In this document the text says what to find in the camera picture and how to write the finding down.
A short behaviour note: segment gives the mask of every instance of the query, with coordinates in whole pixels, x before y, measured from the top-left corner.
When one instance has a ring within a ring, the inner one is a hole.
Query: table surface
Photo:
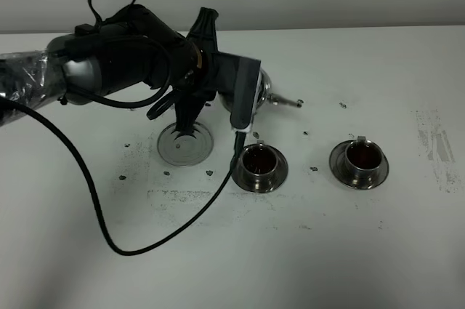
[[[0,52],[42,49],[56,35],[1,35]],[[284,185],[257,195],[231,180],[185,232],[121,257],[67,149],[20,119],[0,129],[0,306],[464,308],[465,27],[235,31],[218,42],[262,60],[277,93],[304,101],[300,110],[266,105],[254,124],[288,159]],[[136,85],[113,97],[150,94]],[[124,249],[195,214],[232,154],[218,99],[199,117],[213,152],[190,168],[169,166],[156,149],[174,112],[148,121],[146,110],[40,110],[80,150]],[[358,135],[390,162],[374,190],[346,188],[328,167],[331,149]]]

